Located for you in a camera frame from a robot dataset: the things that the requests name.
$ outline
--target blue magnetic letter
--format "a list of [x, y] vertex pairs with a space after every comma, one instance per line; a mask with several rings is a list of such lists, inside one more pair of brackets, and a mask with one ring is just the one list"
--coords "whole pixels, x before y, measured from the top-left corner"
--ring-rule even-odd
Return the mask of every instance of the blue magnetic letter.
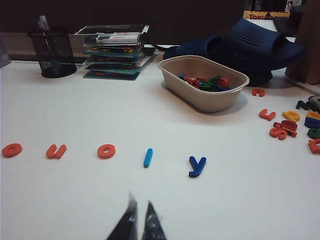
[[189, 177], [190, 178], [198, 177], [201, 174], [202, 170], [204, 169], [206, 162], [207, 162], [207, 159], [205, 157], [202, 157], [199, 163], [197, 163], [197, 160], [195, 159], [194, 156], [189, 157], [189, 163], [193, 168], [193, 171], [189, 172]]
[[146, 155], [143, 161], [143, 166], [145, 168], [149, 167], [150, 162], [151, 162], [151, 158], [152, 158], [152, 154], [153, 154], [153, 150], [152, 148], [149, 148], [148, 151], [146, 151]]

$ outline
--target navy blue slipper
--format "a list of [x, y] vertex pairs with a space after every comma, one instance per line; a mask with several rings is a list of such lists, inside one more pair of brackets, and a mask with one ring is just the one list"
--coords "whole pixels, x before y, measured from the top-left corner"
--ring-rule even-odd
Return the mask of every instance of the navy blue slipper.
[[221, 39], [221, 36], [213, 35], [200, 40], [186, 42], [181, 46], [169, 47], [163, 54], [163, 59], [184, 55], [197, 55], [208, 58], [211, 51], [220, 43]]
[[292, 65], [306, 53], [303, 43], [241, 19], [208, 58], [240, 72], [262, 73]]
[[168, 48], [163, 59], [198, 55], [246, 74], [248, 86], [258, 86], [272, 78], [272, 70], [292, 65], [306, 55], [303, 43], [290, 42], [280, 32], [248, 20], [239, 20], [222, 38], [214, 35]]

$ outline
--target box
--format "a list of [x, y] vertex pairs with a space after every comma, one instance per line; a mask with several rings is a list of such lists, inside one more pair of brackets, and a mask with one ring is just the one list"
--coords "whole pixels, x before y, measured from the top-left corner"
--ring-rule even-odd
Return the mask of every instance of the box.
[[[159, 62], [166, 86], [203, 112], [214, 113], [231, 107], [243, 87], [248, 85], [245, 74], [202, 56], [176, 56]], [[179, 75], [209, 80], [217, 75], [227, 78], [230, 90], [208, 92], [197, 89]]]

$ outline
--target black object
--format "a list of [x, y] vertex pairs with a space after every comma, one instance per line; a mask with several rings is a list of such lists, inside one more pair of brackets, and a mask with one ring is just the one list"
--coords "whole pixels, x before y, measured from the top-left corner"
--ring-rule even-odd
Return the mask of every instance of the black object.
[[137, 240], [137, 202], [130, 197], [128, 207], [107, 240]]
[[286, 37], [295, 37], [300, 26], [302, 16], [304, 14], [305, 5], [294, 6], [290, 10], [289, 18], [275, 17], [273, 23], [278, 32]]
[[29, 32], [28, 36], [32, 39], [42, 76], [61, 78], [77, 70], [67, 28], [53, 27], [49, 34], [39, 29]]
[[265, 12], [283, 12], [286, 9], [287, 0], [263, 0], [261, 10]]
[[144, 232], [141, 240], [167, 240], [154, 206], [150, 201], [145, 214]]

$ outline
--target white table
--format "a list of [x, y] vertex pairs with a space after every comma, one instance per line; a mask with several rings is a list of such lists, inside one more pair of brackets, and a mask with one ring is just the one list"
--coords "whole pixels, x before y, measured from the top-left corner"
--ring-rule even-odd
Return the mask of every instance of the white table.
[[[48, 79], [35, 63], [1, 69], [2, 240], [104, 240], [131, 192], [141, 239], [148, 200], [168, 240], [319, 240], [320, 156], [308, 146], [306, 110], [312, 94], [273, 71], [264, 97], [245, 87], [235, 105], [201, 113], [165, 88], [156, 52], [136, 81], [71, 76]], [[267, 108], [272, 121], [258, 117]], [[300, 113], [298, 135], [269, 136], [282, 112]], [[51, 144], [67, 145], [49, 160]], [[97, 156], [103, 144], [116, 154]], [[153, 148], [149, 168], [143, 168]], [[191, 179], [189, 157], [207, 158]]]

